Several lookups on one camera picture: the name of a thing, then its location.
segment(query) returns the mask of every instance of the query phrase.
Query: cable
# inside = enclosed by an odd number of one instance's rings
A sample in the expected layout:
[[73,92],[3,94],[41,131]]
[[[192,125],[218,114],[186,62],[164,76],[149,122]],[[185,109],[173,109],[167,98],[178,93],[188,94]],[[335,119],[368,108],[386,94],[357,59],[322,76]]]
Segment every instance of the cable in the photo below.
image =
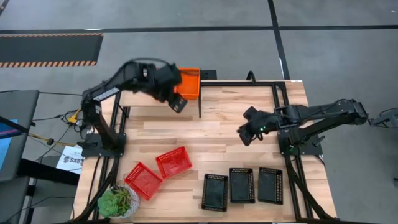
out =
[[0,91],[0,93],[10,93],[10,92],[13,92],[13,91],[20,91],[20,90],[6,90],[6,91]]
[[375,127],[378,127],[378,128],[392,128],[392,129],[394,129],[394,128],[398,128],[398,127],[388,127],[386,124],[384,124],[385,126],[380,126],[380,125],[375,125]]
[[313,156],[315,156],[316,158],[318,158],[319,161],[321,161],[321,163],[323,164],[323,166],[326,167],[325,162],[324,162],[323,159],[321,158],[321,155],[313,155]]
[[395,110],[395,109],[398,109],[398,108],[390,108],[390,109],[386,109],[386,110],[384,110],[384,111],[382,111],[382,112],[380,112],[379,113],[379,116],[381,116],[383,113],[385,113],[385,112],[388,112],[388,111],[390,111],[390,110]]
[[[23,90],[6,90],[6,91],[0,91],[0,93],[10,93],[13,91],[23,91]],[[76,94],[76,93],[55,93],[55,92],[43,92],[43,91],[40,91],[39,93],[51,94],[51,95],[81,96],[81,94]]]
[[73,208],[73,203],[74,202],[72,202],[72,219],[74,220],[75,219],[75,208]]
[[166,61],[166,60],[163,60],[163,59],[160,59],[160,58],[150,58],[150,57],[148,57],[148,58],[145,58],[145,57],[134,58],[134,59],[131,59],[130,62],[143,61],[143,60],[153,61],[153,62],[161,62],[161,63],[164,63],[166,65],[170,65],[170,63],[168,61]]
[[72,147],[76,145],[74,143],[56,142],[52,138],[46,139],[46,138],[43,138],[42,136],[38,136],[38,135],[32,134],[32,133],[29,133],[28,136],[31,137],[31,138],[37,138],[37,139],[40,139],[40,140],[43,140],[43,141],[47,141],[47,142],[49,142],[48,145],[59,144],[61,146],[72,146]]
[[36,203],[34,203],[34,204],[32,204],[32,205],[26,207],[26,208],[23,208],[23,209],[19,210],[19,211],[16,212],[15,214],[11,215],[11,217],[9,217],[9,218],[5,221],[5,223],[7,223],[7,222],[8,222],[9,220],[11,220],[12,218],[14,218],[14,216],[16,216],[18,213],[20,213],[20,212],[22,212],[22,211],[24,211],[24,210],[27,210],[28,208],[31,208],[31,207],[34,206],[34,205],[37,205],[37,204],[39,204],[39,203],[42,203],[42,202],[44,202],[45,200],[50,199],[50,198],[75,198],[75,197],[56,197],[56,196],[47,197],[47,198],[45,198],[45,199],[43,199],[43,200],[40,200],[39,202],[36,202]]
[[[65,132],[64,132],[63,135],[60,137],[60,139],[58,140],[58,142],[61,141],[61,139],[66,135],[66,133],[68,132],[69,128],[70,128],[70,126],[68,126],[68,128],[65,130]],[[37,159],[35,160],[35,162],[37,162],[40,158],[42,158],[42,157],[44,157],[45,155],[47,155],[47,153],[49,153],[51,150],[53,150],[54,147],[55,147],[56,145],[57,145],[57,144],[54,144],[49,150],[47,150],[47,152],[45,152],[44,154],[42,154],[41,156],[39,156],[39,158],[37,158]]]
[[[43,146],[45,146],[45,147],[48,148],[48,149],[51,149],[50,147],[46,146],[46,145],[45,145],[44,143],[42,143],[41,141],[38,141],[38,140],[32,138],[32,136],[29,136],[29,137],[30,137],[33,141],[42,144]],[[53,150],[53,151],[55,151],[55,152],[57,152],[57,153],[59,153],[59,154],[61,154],[61,155],[63,155],[63,156],[67,156],[67,155],[63,154],[62,152],[60,152],[60,151],[58,151],[58,150],[55,150],[55,149],[51,149],[51,150]]]
[[97,167],[98,167],[98,163],[100,163],[100,157],[98,157],[97,162],[95,163],[95,168],[94,168],[94,174],[93,174],[93,178],[91,180],[91,185],[90,185],[90,191],[88,193],[88,198],[87,198],[87,206],[90,203],[90,198],[91,198],[91,191],[93,190],[93,185],[94,185],[94,179],[95,179],[95,175],[97,173]]
[[62,114],[58,114],[58,115],[56,115],[54,117],[51,117],[51,118],[33,119],[32,121],[46,121],[46,120],[60,118],[60,117],[62,117]]
[[54,93],[54,92],[42,92],[42,91],[40,91],[39,93],[50,94],[50,95],[81,96],[81,94],[77,93]]

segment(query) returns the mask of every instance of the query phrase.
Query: yellow cable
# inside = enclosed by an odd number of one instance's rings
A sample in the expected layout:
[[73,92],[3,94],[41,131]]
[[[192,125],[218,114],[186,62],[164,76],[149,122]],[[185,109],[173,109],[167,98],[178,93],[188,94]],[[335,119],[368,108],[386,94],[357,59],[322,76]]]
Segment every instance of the yellow cable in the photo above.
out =
[[[42,136],[38,136],[36,134],[29,133],[29,136],[46,141],[46,142],[49,141],[49,139],[43,138]],[[61,146],[75,146],[76,145],[76,144],[72,144],[72,143],[56,142],[56,141],[54,141],[54,144],[59,144]]]

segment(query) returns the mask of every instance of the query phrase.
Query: metal bracket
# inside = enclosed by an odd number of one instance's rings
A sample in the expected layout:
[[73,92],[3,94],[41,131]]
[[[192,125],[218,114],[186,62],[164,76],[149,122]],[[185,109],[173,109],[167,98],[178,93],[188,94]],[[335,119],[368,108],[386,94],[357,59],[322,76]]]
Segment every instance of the metal bracket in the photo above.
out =
[[124,154],[124,146],[126,144],[126,133],[118,136],[119,147],[117,150],[104,149],[99,134],[90,134],[86,137],[81,156],[83,157],[120,157]]
[[256,84],[256,77],[252,71],[249,71],[246,80],[251,80],[251,83]]
[[280,153],[283,155],[288,151],[288,153],[292,156],[301,155],[322,155],[322,146],[319,144],[321,138],[318,135],[312,136],[306,144],[300,146],[299,149],[292,148],[290,146],[289,141],[289,130],[280,130],[278,132],[278,141],[279,141],[279,149]]

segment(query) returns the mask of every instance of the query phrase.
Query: white pot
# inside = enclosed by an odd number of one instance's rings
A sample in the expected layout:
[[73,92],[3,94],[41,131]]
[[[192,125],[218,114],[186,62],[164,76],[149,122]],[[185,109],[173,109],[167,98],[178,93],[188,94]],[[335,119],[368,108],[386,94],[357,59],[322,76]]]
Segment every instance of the white pot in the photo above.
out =
[[120,215],[118,217],[110,217],[110,218],[113,218],[113,219],[128,218],[138,210],[139,202],[140,202],[138,194],[135,191],[133,191],[133,189],[131,189],[130,187],[123,187],[123,188],[128,189],[128,191],[130,192],[131,199],[132,199],[131,204],[130,204],[130,209],[127,210],[124,215]]

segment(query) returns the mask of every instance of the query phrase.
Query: paper sheet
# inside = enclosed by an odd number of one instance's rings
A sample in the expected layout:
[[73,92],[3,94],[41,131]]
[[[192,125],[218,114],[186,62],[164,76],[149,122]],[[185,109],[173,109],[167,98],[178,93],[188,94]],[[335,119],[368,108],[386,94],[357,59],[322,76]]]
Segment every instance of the paper sheet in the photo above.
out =
[[57,164],[57,169],[63,169],[75,174],[81,173],[81,168],[83,166],[83,157],[81,156],[80,146],[65,146],[63,150],[63,155],[61,155],[60,160]]

